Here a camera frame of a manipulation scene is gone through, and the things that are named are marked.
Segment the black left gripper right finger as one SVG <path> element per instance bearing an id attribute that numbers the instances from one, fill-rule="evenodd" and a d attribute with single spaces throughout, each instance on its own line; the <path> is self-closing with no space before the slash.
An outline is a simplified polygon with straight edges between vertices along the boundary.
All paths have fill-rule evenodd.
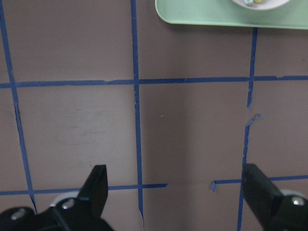
<path id="1" fill-rule="evenodd" d="M 255 165 L 243 167 L 242 191 L 248 206 L 257 217 L 274 216 L 283 201 L 283 194 Z"/>

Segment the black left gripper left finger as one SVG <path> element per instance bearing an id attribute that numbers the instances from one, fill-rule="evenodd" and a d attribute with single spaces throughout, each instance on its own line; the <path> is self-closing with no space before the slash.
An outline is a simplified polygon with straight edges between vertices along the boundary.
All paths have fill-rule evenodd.
<path id="1" fill-rule="evenodd" d="M 106 165 L 95 165 L 78 193 L 78 199 L 87 202 L 90 212 L 100 218 L 107 201 Z"/>

